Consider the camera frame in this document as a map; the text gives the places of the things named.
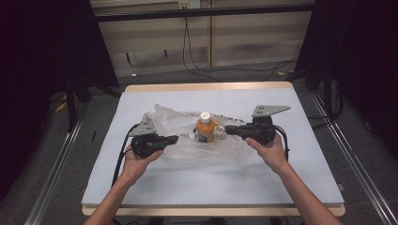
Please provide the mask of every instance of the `bottle label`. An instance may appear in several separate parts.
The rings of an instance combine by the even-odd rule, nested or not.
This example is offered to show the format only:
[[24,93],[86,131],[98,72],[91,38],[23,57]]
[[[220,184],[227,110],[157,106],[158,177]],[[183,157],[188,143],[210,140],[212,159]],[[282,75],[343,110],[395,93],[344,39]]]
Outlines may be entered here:
[[200,132],[198,132],[198,142],[199,143],[208,143],[207,141],[207,136],[201,134]]

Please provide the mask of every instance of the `white bottle cap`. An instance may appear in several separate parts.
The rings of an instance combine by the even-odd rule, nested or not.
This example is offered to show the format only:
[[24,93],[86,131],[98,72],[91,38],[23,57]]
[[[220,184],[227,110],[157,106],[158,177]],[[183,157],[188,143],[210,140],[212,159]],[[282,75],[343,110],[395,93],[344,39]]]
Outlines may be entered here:
[[200,122],[202,122],[204,124],[210,123],[210,113],[208,113],[208,112],[200,113]]

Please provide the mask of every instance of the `person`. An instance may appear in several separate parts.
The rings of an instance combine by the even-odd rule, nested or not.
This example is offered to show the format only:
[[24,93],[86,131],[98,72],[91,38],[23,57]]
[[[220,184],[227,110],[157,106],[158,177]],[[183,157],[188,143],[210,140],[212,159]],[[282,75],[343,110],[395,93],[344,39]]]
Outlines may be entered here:
[[[306,225],[342,224],[308,189],[289,164],[284,156],[281,136],[277,134],[275,139],[266,146],[261,145],[252,138],[246,138],[245,141],[281,177],[284,187],[295,203]],[[156,160],[162,154],[160,150],[150,157],[139,158],[132,153],[130,146],[125,152],[125,163],[122,173],[96,211],[85,222],[86,225],[111,224],[129,188],[144,174],[149,163]]]

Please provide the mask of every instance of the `orange juice bottle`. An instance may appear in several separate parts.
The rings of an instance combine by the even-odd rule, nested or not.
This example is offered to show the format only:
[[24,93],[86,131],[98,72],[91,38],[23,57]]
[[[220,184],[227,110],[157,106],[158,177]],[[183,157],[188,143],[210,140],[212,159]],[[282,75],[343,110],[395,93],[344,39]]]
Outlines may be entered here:
[[198,122],[196,122],[196,130],[198,132],[199,143],[213,143],[214,129],[216,122],[211,119],[210,113],[202,112]]

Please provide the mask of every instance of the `black cable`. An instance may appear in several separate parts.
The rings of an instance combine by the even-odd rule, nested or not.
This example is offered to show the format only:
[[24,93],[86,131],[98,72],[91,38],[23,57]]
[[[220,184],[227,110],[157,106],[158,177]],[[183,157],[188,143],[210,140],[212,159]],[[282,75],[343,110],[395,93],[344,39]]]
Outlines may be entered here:
[[188,30],[187,18],[185,18],[184,45],[183,45],[183,47],[182,47],[182,63],[184,64],[184,67],[185,67],[190,73],[192,73],[192,74],[194,74],[194,75],[202,76],[202,77],[207,77],[207,78],[209,78],[209,79],[211,79],[211,80],[214,80],[214,81],[216,81],[216,82],[222,83],[221,80],[218,80],[218,79],[216,79],[216,78],[207,76],[206,74],[195,73],[195,72],[193,72],[192,70],[190,70],[190,69],[187,67],[187,65],[185,64],[185,39],[186,39],[186,37],[187,37],[187,33],[188,33],[188,41],[189,41],[190,53],[191,53],[190,31]]
[[115,167],[115,173],[114,173],[114,179],[112,180],[112,186],[115,184],[115,182],[116,182],[116,180],[117,180],[117,177],[119,176],[120,165],[122,164],[122,160],[123,160],[123,157],[124,157],[124,155],[125,155],[124,149],[125,149],[125,147],[126,147],[127,140],[129,139],[129,134],[130,134],[135,128],[137,128],[138,125],[139,125],[139,124],[136,124],[136,125],[132,126],[132,128],[130,128],[130,129],[129,129],[129,132],[126,134],[125,141],[123,142],[122,149],[120,150],[120,153],[119,153],[119,158],[117,159],[117,163],[116,163],[116,167]]
[[264,81],[268,80],[269,78],[271,78],[271,77],[273,76],[273,73],[275,72],[275,69],[283,68],[284,66],[286,66],[286,65],[289,64],[289,63],[296,62],[296,60],[295,60],[296,58],[297,58],[297,57],[294,57],[294,58],[292,58],[291,60],[284,61],[284,62],[281,62],[281,63],[277,64],[277,65],[272,69],[271,74],[269,74],[269,76],[266,77],[266,78],[265,78],[264,80],[262,80],[261,82],[264,82]]
[[185,68],[186,68],[189,72],[191,72],[191,73],[193,73],[193,74],[195,74],[195,75],[208,77],[208,78],[210,78],[210,79],[212,79],[212,80],[215,80],[215,81],[217,81],[217,82],[222,82],[222,81],[220,81],[220,80],[218,80],[218,79],[215,79],[215,78],[213,78],[213,77],[207,76],[207,75],[205,75],[205,74],[194,73],[193,71],[191,71],[191,70],[187,67],[187,65],[185,64],[185,39],[186,39],[186,36],[188,36],[188,44],[189,44],[191,62],[192,62],[193,66],[194,66],[196,69],[198,69],[198,70],[200,70],[200,71],[203,71],[203,72],[217,72],[217,71],[269,72],[269,71],[271,71],[271,74],[270,74],[267,78],[265,78],[264,80],[261,81],[261,82],[264,82],[264,81],[268,80],[268,79],[273,75],[275,69],[283,68],[284,66],[286,66],[286,65],[289,64],[289,63],[297,62],[297,60],[296,60],[297,57],[294,57],[294,58],[292,58],[292,59],[290,59],[290,60],[288,60],[288,61],[283,61],[283,62],[277,64],[277,65],[276,65],[275,67],[273,67],[273,68],[268,68],[268,69],[250,69],[250,68],[216,68],[216,69],[202,69],[202,68],[199,68],[198,66],[196,66],[196,64],[194,63],[194,61],[193,61],[193,59],[192,59],[190,29],[189,29],[189,27],[188,27],[187,18],[185,18],[184,47],[183,47],[183,52],[182,52],[182,61],[183,61],[183,64],[184,64]]
[[295,71],[293,72],[289,77],[285,78],[284,80],[286,82],[292,82],[296,79],[300,79],[305,77],[307,74],[309,74],[311,72],[311,69],[314,68],[320,61],[314,61],[312,62],[309,66],[302,68],[299,71]]
[[342,113],[343,107],[344,107],[343,94],[342,94],[342,89],[339,85],[337,86],[337,88],[338,89],[337,89],[337,93],[335,96],[335,106],[334,106],[335,112],[333,113],[332,116],[330,116],[330,115],[314,115],[314,116],[307,117],[308,119],[327,119],[328,120],[325,123],[314,126],[313,130],[321,128],[325,125],[330,125],[331,122],[335,121]]
[[279,131],[282,134],[283,140],[284,140],[284,156],[286,157],[287,160],[289,160],[289,147],[287,146],[287,135],[286,132],[284,132],[284,130],[279,127],[279,126],[275,126],[275,129],[277,131]]

